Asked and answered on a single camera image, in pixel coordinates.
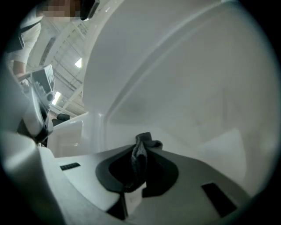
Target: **white shirt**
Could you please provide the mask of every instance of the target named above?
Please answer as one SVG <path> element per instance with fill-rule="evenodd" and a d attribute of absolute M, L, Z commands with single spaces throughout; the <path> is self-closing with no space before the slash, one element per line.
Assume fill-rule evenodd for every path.
<path fill-rule="evenodd" d="M 27 27 L 32 25 L 38 21 L 40 21 L 42 17 L 36 17 L 36 8 L 34 8 L 21 22 L 20 28 Z M 22 33 L 22 38 L 25 46 L 22 50 L 14 51 L 11 53 L 11 59 L 14 61 L 19 61 L 27 64 L 27 60 L 29 58 L 29 54 L 34 47 L 38 36 L 41 31 L 41 24 L 38 23 L 31 29 Z"/>

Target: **black rectangular opening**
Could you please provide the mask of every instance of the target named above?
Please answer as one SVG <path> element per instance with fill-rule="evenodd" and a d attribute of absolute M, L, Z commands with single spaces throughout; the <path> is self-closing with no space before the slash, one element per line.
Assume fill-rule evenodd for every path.
<path fill-rule="evenodd" d="M 237 209 L 215 183 L 202 185 L 202 188 L 221 217 L 225 217 Z"/>

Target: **person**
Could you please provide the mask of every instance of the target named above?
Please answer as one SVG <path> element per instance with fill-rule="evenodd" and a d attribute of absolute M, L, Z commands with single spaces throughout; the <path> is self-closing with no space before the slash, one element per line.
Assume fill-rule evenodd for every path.
<path fill-rule="evenodd" d="M 80 10 L 80 0 L 48 0 L 36 6 L 21 22 L 20 29 L 28 28 L 22 33 L 24 47 L 11 53 L 13 73 L 19 78 L 26 73 L 26 64 L 41 31 L 40 21 L 43 16 L 49 19 L 75 17 Z"/>

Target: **ceiling light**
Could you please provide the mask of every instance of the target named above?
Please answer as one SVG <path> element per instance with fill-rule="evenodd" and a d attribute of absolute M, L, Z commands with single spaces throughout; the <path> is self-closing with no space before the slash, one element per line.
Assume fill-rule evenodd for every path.
<path fill-rule="evenodd" d="M 57 93 L 54 95 L 54 99 L 53 99 L 53 101 L 52 101 L 52 104 L 53 105 L 55 105 L 56 103 L 57 103 L 57 101 L 58 101 L 58 98 L 61 96 L 61 93 L 59 93 L 58 91 L 57 91 Z"/>
<path fill-rule="evenodd" d="M 81 68 L 81 67 L 82 67 L 82 58 L 79 59 L 79 60 L 75 63 L 75 65 L 76 65 L 78 68 Z"/>

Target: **light fixture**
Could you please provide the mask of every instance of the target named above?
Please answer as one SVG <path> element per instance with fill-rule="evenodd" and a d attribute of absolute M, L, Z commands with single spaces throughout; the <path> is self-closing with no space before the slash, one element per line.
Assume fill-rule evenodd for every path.
<path fill-rule="evenodd" d="M 76 65 L 78 68 L 81 68 L 81 67 L 82 67 L 82 58 L 79 59 L 79 60 L 75 63 L 75 65 Z"/>
<path fill-rule="evenodd" d="M 58 98 L 61 96 L 61 93 L 59 93 L 58 91 L 57 91 L 57 93 L 54 95 L 54 99 L 53 99 L 53 101 L 52 101 L 52 104 L 53 105 L 55 105 L 56 103 L 57 103 L 57 101 L 58 101 Z"/>

